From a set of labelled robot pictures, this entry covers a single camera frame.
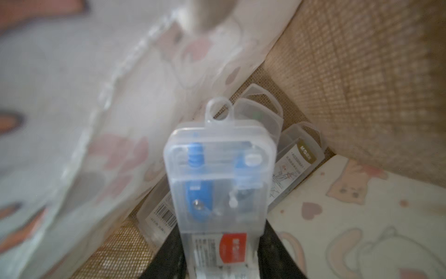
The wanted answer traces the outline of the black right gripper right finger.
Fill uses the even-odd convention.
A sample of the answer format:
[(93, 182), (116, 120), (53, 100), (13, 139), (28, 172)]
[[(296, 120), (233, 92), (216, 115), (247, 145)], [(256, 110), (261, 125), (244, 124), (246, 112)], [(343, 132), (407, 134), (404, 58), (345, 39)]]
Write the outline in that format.
[(268, 221), (258, 248), (261, 279), (306, 279)]

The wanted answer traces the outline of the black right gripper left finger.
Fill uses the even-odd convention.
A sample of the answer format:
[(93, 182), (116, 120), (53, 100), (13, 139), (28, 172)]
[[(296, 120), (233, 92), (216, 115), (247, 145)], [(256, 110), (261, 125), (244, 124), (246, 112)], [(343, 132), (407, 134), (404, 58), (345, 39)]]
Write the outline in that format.
[(176, 225), (139, 279), (184, 279), (187, 263)]

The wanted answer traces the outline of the clear compass set case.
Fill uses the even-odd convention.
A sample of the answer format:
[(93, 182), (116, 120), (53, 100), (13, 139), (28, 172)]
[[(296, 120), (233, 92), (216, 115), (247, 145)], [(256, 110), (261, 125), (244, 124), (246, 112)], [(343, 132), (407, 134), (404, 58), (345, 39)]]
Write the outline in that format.
[(172, 132), (163, 156), (190, 278), (259, 278), (276, 160), (267, 129), (217, 97), (201, 122)]
[[(236, 100), (236, 119), (260, 122), (277, 144), (283, 128), (283, 109), (266, 89), (251, 84)], [(152, 189), (137, 213), (138, 228), (153, 251), (158, 251), (177, 225), (168, 178), (164, 176)]]
[(325, 159), (327, 143), (310, 122), (291, 125), (282, 132), (268, 197), (268, 211), (274, 209)]

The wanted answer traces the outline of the patterned canvas tote bag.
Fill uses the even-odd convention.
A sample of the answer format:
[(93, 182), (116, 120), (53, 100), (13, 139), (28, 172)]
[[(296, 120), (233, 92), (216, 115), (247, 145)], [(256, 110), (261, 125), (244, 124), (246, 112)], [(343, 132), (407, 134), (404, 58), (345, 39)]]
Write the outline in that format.
[(1, 277), (70, 277), (260, 66), (334, 152), (268, 216), (302, 272), (443, 279), (444, 1), (2, 1)]

